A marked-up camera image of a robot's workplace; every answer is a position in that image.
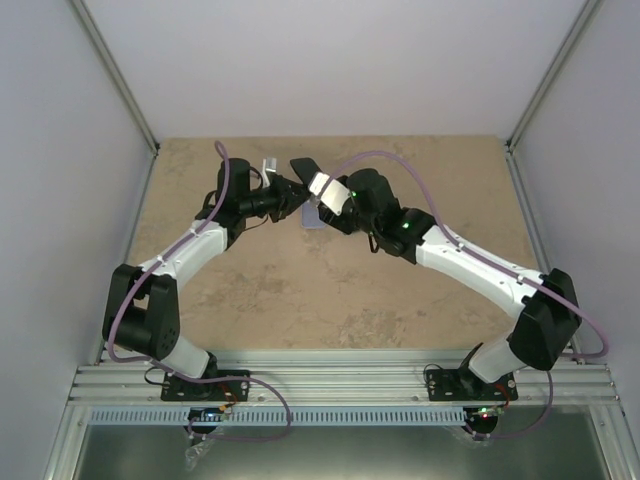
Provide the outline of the lavender phone case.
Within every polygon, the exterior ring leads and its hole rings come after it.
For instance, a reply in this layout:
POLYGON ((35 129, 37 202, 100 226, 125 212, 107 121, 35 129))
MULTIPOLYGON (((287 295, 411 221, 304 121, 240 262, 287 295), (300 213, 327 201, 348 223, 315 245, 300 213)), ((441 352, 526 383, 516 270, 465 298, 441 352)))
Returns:
POLYGON ((317 206, 306 202, 301 208, 301 226, 306 230, 319 230, 326 227, 325 223, 320 219, 317 206))

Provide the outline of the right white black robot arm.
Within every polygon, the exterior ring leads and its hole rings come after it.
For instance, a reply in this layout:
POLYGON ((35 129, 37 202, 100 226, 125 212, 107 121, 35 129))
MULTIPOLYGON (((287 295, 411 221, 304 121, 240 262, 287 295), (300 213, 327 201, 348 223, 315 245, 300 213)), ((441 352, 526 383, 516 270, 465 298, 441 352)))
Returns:
POLYGON ((388 180, 375 169, 332 179, 318 172, 309 185, 323 222, 345 233, 367 235, 371 252, 402 258, 440 272, 493 302, 514 326, 474 347, 454 371, 459 391, 471 399, 522 367, 549 371, 581 325, 571 277, 514 265, 476 248, 433 215, 400 205, 388 180))

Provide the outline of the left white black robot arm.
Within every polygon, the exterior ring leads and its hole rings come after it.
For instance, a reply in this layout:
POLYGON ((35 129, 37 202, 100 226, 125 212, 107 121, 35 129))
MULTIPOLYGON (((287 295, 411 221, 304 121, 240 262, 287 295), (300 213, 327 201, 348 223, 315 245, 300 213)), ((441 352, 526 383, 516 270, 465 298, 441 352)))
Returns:
POLYGON ((181 332, 179 293, 211 260, 224 254, 257 217, 278 222, 309 197, 307 188, 277 173, 265 172, 251 186, 255 168, 244 159, 222 161, 217 186, 188 230, 154 258, 122 264, 111 277, 103 323, 109 357, 117 362, 148 361, 184 380, 197 399, 219 386, 217 358, 181 332), (118 349, 130 352, 125 358, 118 349))

